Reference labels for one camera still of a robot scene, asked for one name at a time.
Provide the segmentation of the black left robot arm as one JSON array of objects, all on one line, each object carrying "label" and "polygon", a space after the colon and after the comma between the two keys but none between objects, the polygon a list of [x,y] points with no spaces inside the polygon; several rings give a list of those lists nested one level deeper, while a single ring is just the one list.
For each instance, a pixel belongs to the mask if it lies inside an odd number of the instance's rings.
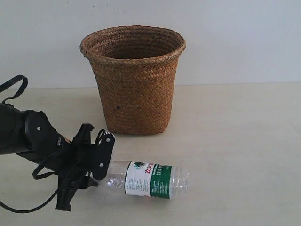
[{"label": "black left robot arm", "polygon": [[32,173],[35,180],[56,175],[59,210],[71,210],[70,202],[78,189],[98,186],[91,178],[92,167],[85,157],[86,151],[80,149],[80,145],[91,147],[93,129],[91,124],[84,123],[73,140],[68,140],[43,112],[0,105],[0,153],[15,153],[36,163]]}]

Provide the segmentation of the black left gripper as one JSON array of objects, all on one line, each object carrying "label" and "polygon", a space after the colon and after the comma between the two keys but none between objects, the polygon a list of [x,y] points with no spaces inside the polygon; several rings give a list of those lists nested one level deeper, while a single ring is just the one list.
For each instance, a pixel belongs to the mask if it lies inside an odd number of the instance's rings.
[{"label": "black left gripper", "polygon": [[92,175],[94,144],[89,123],[81,125],[73,140],[67,140],[50,124],[20,124],[16,130],[21,144],[18,156],[37,164],[35,180],[58,177],[57,204],[70,204],[77,189],[98,187]]}]

